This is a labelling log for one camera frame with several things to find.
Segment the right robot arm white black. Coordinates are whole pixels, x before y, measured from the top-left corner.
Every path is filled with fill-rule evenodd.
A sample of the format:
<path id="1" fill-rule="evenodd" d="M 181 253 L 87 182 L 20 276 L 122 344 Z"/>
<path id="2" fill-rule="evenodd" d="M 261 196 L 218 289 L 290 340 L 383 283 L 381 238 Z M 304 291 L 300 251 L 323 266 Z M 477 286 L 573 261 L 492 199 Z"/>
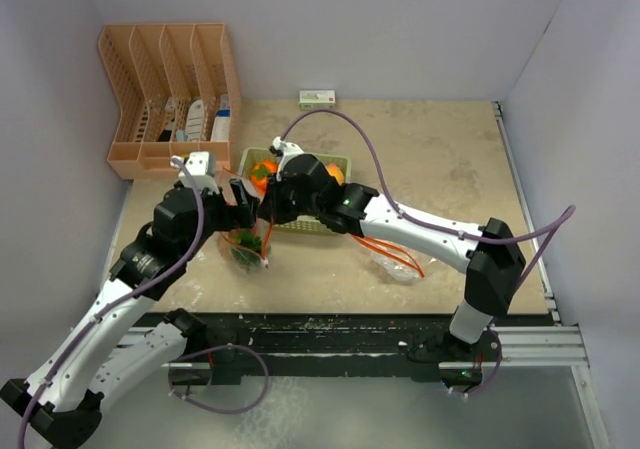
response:
<path id="1" fill-rule="evenodd" d="M 465 277 L 463 299 L 445 335 L 446 352 L 467 360 L 480 348 L 486 327 L 504 316 L 526 259 L 509 226 L 492 218 L 462 223 L 403 206 L 374 188 L 340 184 L 310 153 L 276 154 L 260 218 L 282 225 L 301 216 L 337 234 L 378 239 L 431 256 Z"/>

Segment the toy pineapple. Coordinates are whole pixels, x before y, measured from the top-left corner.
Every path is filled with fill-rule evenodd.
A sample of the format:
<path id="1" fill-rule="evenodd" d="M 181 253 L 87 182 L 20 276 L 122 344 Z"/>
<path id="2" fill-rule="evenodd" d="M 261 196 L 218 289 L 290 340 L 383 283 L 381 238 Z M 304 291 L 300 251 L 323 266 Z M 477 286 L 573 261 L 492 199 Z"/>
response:
<path id="1" fill-rule="evenodd" d="M 231 256 L 245 271 L 262 266 L 262 239 L 249 229 L 234 231 L 229 235 Z"/>

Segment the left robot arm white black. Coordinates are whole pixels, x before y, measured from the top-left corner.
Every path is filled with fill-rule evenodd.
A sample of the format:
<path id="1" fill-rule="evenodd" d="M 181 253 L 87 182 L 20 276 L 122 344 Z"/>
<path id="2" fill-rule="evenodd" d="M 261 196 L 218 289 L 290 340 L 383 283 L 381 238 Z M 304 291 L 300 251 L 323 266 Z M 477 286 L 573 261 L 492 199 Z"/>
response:
<path id="1" fill-rule="evenodd" d="M 114 404 L 159 366 L 202 356 L 205 326 L 184 309 L 170 312 L 143 341 L 113 350 L 213 234 L 255 224 L 259 196 L 237 178 L 230 187 L 234 203 L 210 176 L 177 182 L 122 250 L 93 305 L 59 348 L 27 378 L 4 384 L 1 398 L 21 418 L 18 447 L 34 431 L 51 448 L 79 448 Z"/>

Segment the clear zip bag orange zipper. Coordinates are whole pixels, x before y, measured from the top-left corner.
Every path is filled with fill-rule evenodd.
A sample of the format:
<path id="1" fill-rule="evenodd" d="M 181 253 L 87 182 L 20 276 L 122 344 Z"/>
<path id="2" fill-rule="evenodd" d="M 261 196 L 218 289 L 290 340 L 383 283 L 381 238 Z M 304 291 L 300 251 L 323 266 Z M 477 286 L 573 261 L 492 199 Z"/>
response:
<path id="1" fill-rule="evenodd" d="M 246 190 L 249 202 L 257 208 L 264 199 L 265 190 L 250 180 L 227 168 L 221 171 L 221 183 L 233 189 L 232 181 L 238 180 Z M 269 266 L 273 224 L 255 217 L 248 228 L 234 228 L 221 232 L 219 243 L 229 257 L 245 273 L 256 272 Z"/>

